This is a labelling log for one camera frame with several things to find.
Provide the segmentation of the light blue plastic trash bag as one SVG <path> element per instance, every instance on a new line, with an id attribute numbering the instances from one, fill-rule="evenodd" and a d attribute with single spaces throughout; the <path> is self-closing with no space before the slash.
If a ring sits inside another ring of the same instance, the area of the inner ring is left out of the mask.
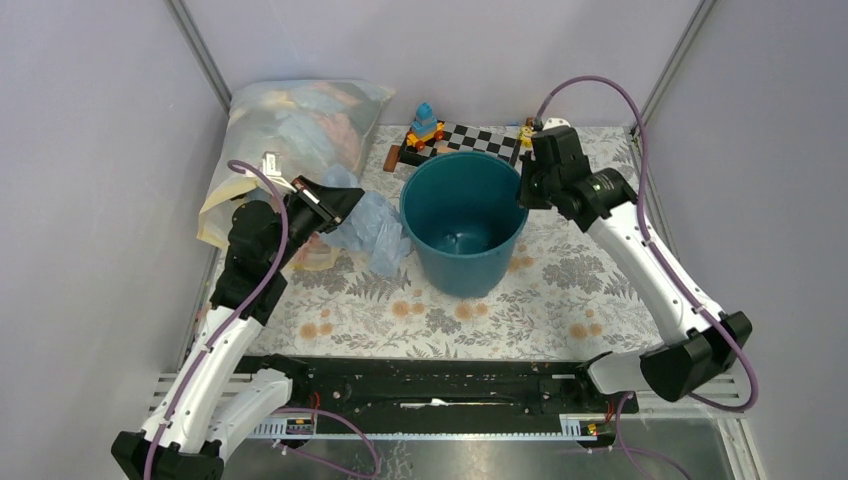
<path id="1" fill-rule="evenodd" d="M 367 255 L 368 269 L 381 276 L 395 275 L 411 252 L 397 208 L 373 191 L 366 191 L 344 222 L 320 238 L 330 247 Z"/>

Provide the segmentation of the teal plastic trash bin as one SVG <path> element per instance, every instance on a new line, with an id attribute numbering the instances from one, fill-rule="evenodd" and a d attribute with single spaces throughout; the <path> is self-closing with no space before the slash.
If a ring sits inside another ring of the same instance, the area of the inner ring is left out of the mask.
<path id="1" fill-rule="evenodd" d="M 477 152 L 439 155 L 415 169 L 400 218 L 433 287 L 481 298 L 501 282 L 529 216 L 519 186 L 513 166 Z"/>

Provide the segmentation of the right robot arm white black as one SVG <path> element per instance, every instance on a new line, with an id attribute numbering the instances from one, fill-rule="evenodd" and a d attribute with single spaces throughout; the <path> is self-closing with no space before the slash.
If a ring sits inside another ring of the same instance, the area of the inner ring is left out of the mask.
<path id="1" fill-rule="evenodd" d="M 655 234 L 641 198 L 612 168 L 592 171 L 578 133 L 562 119 L 536 129 L 523 154 L 518 202 L 554 208 L 614 260 L 651 314 L 657 346 L 587 361 L 575 402 L 597 412 L 613 394 L 652 390 L 676 402 L 725 373 L 752 333 L 743 312 L 727 313 L 685 272 Z"/>

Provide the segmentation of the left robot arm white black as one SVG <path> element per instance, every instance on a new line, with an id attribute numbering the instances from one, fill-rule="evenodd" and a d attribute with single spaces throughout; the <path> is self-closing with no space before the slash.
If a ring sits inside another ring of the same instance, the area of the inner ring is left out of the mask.
<path id="1" fill-rule="evenodd" d="M 287 286 L 282 268 L 312 235 L 340 226 L 364 195 L 360 188 L 327 187 L 303 176 L 292 186 L 286 195 L 234 209 L 224 270 L 185 364 L 140 431 L 122 431 L 112 444 L 128 478 L 219 479 L 262 420 L 309 401 L 305 364 L 274 355 L 244 390 L 218 404 Z"/>

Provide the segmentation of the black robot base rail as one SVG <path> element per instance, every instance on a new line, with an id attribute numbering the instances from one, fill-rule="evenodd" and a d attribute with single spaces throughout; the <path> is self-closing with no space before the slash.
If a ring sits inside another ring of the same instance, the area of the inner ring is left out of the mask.
<path id="1" fill-rule="evenodd" d="M 560 434 L 562 421 L 635 414 L 635 398 L 605 395 L 578 362 L 245 356 L 238 374 L 279 367 L 289 407 L 340 415 L 371 437 Z"/>

